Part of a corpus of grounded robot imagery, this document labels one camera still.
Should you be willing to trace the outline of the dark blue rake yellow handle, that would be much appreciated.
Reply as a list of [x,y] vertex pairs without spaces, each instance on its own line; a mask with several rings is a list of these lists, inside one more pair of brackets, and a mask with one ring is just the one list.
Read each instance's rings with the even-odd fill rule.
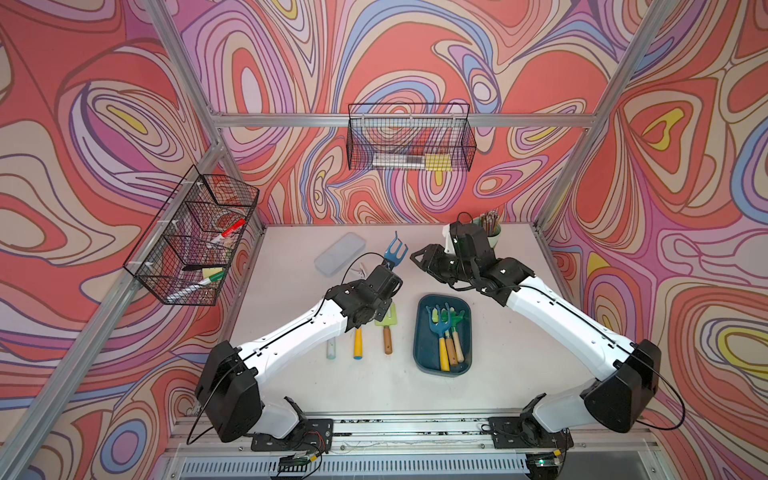
[[363,358],[363,332],[361,327],[356,328],[354,331],[353,358],[355,360]]

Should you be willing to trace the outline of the green rake wooden handle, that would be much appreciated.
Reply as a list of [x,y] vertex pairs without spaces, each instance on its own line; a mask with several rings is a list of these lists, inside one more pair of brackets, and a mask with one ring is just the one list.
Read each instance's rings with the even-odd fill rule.
[[393,340],[391,328],[398,323],[396,305],[392,302],[381,320],[376,320],[375,325],[382,329],[384,353],[393,353]]

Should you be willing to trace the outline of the light blue rake white handle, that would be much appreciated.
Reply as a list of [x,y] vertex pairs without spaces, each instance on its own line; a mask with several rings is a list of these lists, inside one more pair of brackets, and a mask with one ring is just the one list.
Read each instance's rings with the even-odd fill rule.
[[326,358],[328,360],[335,360],[336,356],[337,356],[336,339],[332,338],[326,342]]

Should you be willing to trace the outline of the teal storage box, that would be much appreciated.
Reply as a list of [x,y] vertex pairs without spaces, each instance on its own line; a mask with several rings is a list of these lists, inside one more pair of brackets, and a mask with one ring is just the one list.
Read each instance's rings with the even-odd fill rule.
[[472,315],[459,297],[423,296],[415,317],[413,359],[424,373],[457,377],[472,365]]

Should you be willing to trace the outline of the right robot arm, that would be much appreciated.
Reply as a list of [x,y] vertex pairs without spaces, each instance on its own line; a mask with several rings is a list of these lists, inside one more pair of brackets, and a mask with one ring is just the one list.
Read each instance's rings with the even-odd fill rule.
[[521,314],[567,348],[592,380],[560,393],[541,394],[525,408],[527,421],[550,433],[600,424],[629,432],[658,391],[661,351],[599,324],[546,285],[527,265],[499,257],[482,227],[455,221],[444,241],[411,254],[411,261],[449,287],[461,283]]

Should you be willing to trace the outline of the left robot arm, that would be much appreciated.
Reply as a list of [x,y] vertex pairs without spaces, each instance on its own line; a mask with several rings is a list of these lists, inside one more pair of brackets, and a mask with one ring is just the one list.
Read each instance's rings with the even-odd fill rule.
[[384,318],[402,286],[395,265],[384,260],[365,279],[329,288],[302,316],[268,335],[237,347],[214,346],[195,388],[219,440],[228,443],[249,433],[284,439],[302,414],[292,401],[264,400],[260,389],[280,370],[308,351],[350,330]]

